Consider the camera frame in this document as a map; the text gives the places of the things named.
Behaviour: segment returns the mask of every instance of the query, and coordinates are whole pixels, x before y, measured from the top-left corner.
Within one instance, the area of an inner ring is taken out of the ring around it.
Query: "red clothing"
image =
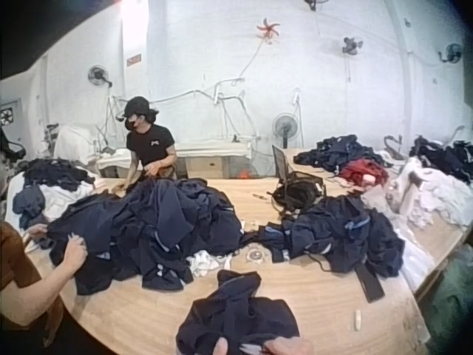
[[[386,170],[384,170],[381,165],[367,159],[358,159],[349,162],[343,168],[339,176],[347,181],[353,182],[355,185],[362,186],[364,175],[372,175],[376,180],[375,185],[384,185],[389,178]]]

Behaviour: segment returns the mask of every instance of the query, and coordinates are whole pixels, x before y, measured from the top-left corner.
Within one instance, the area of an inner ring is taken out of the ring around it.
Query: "wall fan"
[[[310,9],[312,11],[317,11],[317,4],[325,4],[329,0],[304,0],[304,1],[309,4]]]
[[[287,148],[287,141],[297,134],[298,124],[294,115],[282,113],[274,118],[273,134],[282,138],[282,148]]]
[[[7,126],[13,123],[13,108],[1,109],[0,125]]]
[[[357,55],[358,49],[363,47],[363,41],[361,39],[345,37],[343,42],[345,42],[345,47],[341,50],[346,54]]]
[[[97,86],[100,87],[107,83],[109,87],[112,87],[112,82],[109,80],[109,73],[103,68],[98,65],[94,65],[92,68],[89,69],[89,74],[87,76],[89,81]]]
[[[446,59],[443,59],[442,52],[439,52],[440,60],[443,63],[456,64],[460,61],[462,56],[462,47],[459,44],[453,43],[446,48]]]

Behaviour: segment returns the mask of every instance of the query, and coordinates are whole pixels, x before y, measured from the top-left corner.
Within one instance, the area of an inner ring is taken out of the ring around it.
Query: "navy blue clothing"
[[[35,159],[21,164],[24,187],[33,185],[59,186],[67,191],[77,191],[81,182],[94,183],[94,178],[64,159]]]
[[[242,245],[249,243],[270,249],[274,263],[284,261],[283,250],[290,259],[324,254],[335,273],[350,272],[365,258],[382,277],[397,277],[403,265],[404,241],[384,214],[365,209],[358,197],[326,197],[295,219],[248,233]]]
[[[386,166],[380,155],[375,154],[372,148],[362,146],[357,139],[356,135],[324,139],[317,143],[317,148],[296,155],[294,163],[335,173],[340,172],[350,161],[358,159],[372,160]]]
[[[71,232],[85,239],[89,256],[75,275],[84,295],[136,274],[143,276],[144,288],[182,290],[193,280],[186,258],[200,250],[237,250],[240,229],[230,201],[205,181],[148,179],[121,199],[103,193],[72,204],[49,225],[48,237],[56,242],[50,252],[55,265]],[[103,253],[110,258],[98,257]]]
[[[28,229],[32,220],[43,212],[46,199],[39,186],[28,186],[13,198],[13,212],[20,214],[20,228]]]
[[[467,184],[473,180],[473,145],[470,143],[457,141],[453,147],[448,146],[444,149],[419,136],[415,139],[409,156],[418,157],[426,168],[440,170]]]
[[[228,355],[240,355],[242,344],[263,346],[277,337],[298,337],[299,329],[283,300],[253,297],[261,284],[256,272],[221,270],[219,288],[196,300],[176,336],[183,355],[212,355],[220,337],[228,341]]]

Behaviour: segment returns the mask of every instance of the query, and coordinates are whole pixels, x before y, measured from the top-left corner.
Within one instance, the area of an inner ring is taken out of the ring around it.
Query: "shirt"
[[[146,133],[131,131],[126,136],[126,148],[135,152],[141,165],[146,166],[168,157],[168,149],[174,145],[169,129],[154,124]]]
[[[3,290],[12,281],[15,281],[19,288],[24,288],[41,280],[38,270],[24,253],[23,240],[20,234],[9,223],[1,224],[0,259],[0,290]],[[63,304],[61,298],[58,297],[46,312],[47,324],[45,330],[49,332],[47,336],[54,336],[61,324],[63,312]],[[22,327],[1,316],[1,329],[3,331],[27,330],[34,327],[34,325],[35,322],[27,327]]]

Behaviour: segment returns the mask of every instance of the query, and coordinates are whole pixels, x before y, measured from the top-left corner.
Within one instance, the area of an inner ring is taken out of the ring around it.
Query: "hand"
[[[38,240],[46,236],[47,226],[45,224],[35,224],[29,227],[26,233],[30,235],[31,239]]]
[[[225,338],[220,338],[215,344],[214,352],[212,355],[227,355],[228,353],[228,342]]]
[[[64,266],[74,274],[84,264],[86,256],[87,249],[84,239],[75,234],[69,236],[62,262]]]
[[[112,187],[112,194],[117,194],[119,192],[125,191],[129,186],[129,183],[125,181],[125,183],[118,183],[117,185]]]
[[[153,161],[144,167],[146,171],[146,176],[156,176],[157,173],[160,171],[161,162],[160,161]]]
[[[294,337],[290,339],[275,338],[265,343],[265,349],[274,355],[313,355],[313,344],[305,339]]]

